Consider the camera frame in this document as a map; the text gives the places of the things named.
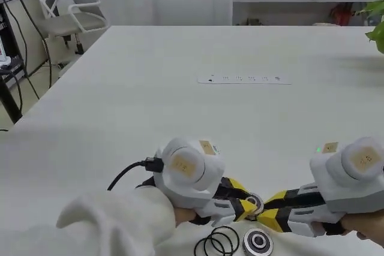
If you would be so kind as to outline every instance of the red object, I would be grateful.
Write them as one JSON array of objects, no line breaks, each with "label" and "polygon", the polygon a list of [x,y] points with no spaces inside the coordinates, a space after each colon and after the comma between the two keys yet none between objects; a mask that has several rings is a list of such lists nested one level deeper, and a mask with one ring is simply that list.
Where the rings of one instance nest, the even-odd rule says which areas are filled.
[{"label": "red object", "polygon": [[331,17],[335,24],[340,26],[348,26],[352,13],[352,3],[338,4],[331,10]]}]

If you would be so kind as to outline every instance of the white sleeve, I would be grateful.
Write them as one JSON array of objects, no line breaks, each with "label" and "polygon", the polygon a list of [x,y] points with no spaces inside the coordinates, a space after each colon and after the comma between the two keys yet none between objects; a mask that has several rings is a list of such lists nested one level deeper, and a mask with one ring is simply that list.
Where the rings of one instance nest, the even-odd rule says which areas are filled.
[{"label": "white sleeve", "polygon": [[124,197],[106,191],[84,195],[62,211],[56,226],[0,233],[1,255],[153,256],[176,224],[167,197],[142,187]]}]

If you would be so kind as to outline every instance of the black power cord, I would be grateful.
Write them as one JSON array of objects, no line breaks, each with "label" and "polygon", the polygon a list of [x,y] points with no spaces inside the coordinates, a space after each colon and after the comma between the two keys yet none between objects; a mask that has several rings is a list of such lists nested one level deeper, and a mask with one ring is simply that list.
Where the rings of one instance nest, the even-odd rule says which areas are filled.
[{"label": "black power cord", "polygon": [[22,7],[24,8],[26,15],[28,16],[29,20],[31,21],[32,25],[34,26],[34,28],[36,29],[37,33],[39,34],[39,36],[41,37],[41,39],[42,39],[42,41],[44,43],[44,48],[46,49],[47,57],[48,57],[48,63],[49,63],[49,88],[51,88],[52,87],[52,60],[51,60],[51,57],[50,57],[50,54],[49,54],[47,41],[45,40],[45,38],[44,38],[43,34],[41,33],[40,29],[37,27],[36,23],[34,22],[31,14],[29,13],[29,11],[28,11],[25,3],[24,3],[24,0],[19,0],[19,1],[22,4]]},{"label": "black power cord", "polygon": [[18,91],[18,93],[19,93],[19,100],[20,100],[20,108],[19,108],[19,110],[20,110],[20,113],[22,114],[22,111],[23,111],[23,96],[22,96],[22,89],[21,89],[21,87],[20,87],[20,83],[19,83],[19,80],[17,79],[17,77],[13,74],[13,72],[12,71],[10,71],[10,70],[3,70],[3,69],[1,69],[0,70],[0,77],[1,77],[1,75],[10,75],[13,79],[14,79],[14,81],[16,82],[16,86],[17,86],[17,91]]},{"label": "black power cord", "polygon": [[119,180],[121,179],[121,177],[123,177],[125,174],[127,174],[128,171],[130,171],[131,169],[137,167],[137,166],[143,166],[145,167],[145,170],[146,171],[152,171],[152,172],[162,172],[163,171],[163,168],[164,168],[164,163],[163,163],[163,160],[160,159],[160,158],[156,158],[156,157],[147,157],[147,159],[145,159],[144,161],[138,161],[138,162],[135,162],[135,163],[132,163],[131,165],[129,165],[126,169],[124,169],[123,171],[121,171],[115,178],[114,180],[112,181],[112,183],[109,185],[109,187],[107,188],[108,191],[111,191],[113,189],[113,187],[115,187],[115,185],[119,182]]},{"label": "black power cord", "polygon": [[139,162],[135,162],[131,165],[129,165],[126,169],[124,169],[123,171],[121,171],[115,178],[114,180],[112,181],[112,183],[109,185],[109,187],[107,188],[108,191],[111,191],[113,189],[113,187],[115,187],[115,185],[119,182],[119,180],[121,179],[121,177],[123,177],[128,171],[130,171],[131,169],[137,167],[137,166],[145,166],[145,161],[139,161]]},{"label": "black power cord", "polygon": [[23,31],[21,29],[21,26],[20,26],[20,23],[19,21],[17,20],[16,16],[13,14],[13,12],[11,11],[9,5],[8,5],[8,2],[7,0],[3,0],[6,8],[8,9],[10,15],[12,16],[12,18],[14,19],[14,21],[16,22],[16,25],[20,31],[20,35],[23,39],[23,42],[24,42],[24,47],[25,47],[25,60],[23,59],[23,64],[22,64],[22,67],[23,67],[23,70],[24,70],[24,77],[28,80],[29,84],[31,85],[31,88],[32,90],[34,91],[34,94],[36,95],[37,99],[40,99],[40,97],[38,96],[37,92],[36,92],[36,89],[34,87],[34,85],[32,84],[31,82],[31,79],[29,79],[29,76],[28,76],[28,72],[27,72],[27,65],[28,65],[28,46],[26,44],[26,40],[25,40],[25,37],[24,37],[24,34],[23,34]]}]

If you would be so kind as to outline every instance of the person's arm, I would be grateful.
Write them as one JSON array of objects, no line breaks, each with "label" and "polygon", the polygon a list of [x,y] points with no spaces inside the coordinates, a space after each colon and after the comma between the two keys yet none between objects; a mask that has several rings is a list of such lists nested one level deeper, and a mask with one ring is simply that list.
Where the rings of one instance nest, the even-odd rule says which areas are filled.
[{"label": "person's arm", "polygon": [[123,197],[97,192],[70,203],[58,219],[60,229],[34,227],[8,236],[0,233],[1,255],[153,256],[155,245],[195,215],[191,210],[174,209],[154,187],[138,188]]},{"label": "person's arm", "polygon": [[341,224],[348,231],[357,231],[361,240],[370,239],[384,247],[384,210],[375,213],[348,214]]}]

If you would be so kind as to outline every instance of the person's hand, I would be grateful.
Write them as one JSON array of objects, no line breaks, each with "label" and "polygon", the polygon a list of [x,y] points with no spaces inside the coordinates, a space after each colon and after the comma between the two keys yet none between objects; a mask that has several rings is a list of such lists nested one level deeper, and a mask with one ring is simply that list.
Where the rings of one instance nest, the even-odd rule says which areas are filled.
[{"label": "person's hand", "polygon": [[196,217],[196,212],[191,209],[175,208],[176,227],[183,222],[192,221]]},{"label": "person's hand", "polygon": [[384,210],[375,213],[348,214],[341,220],[344,229],[357,231],[361,240],[370,239],[384,247]]}]

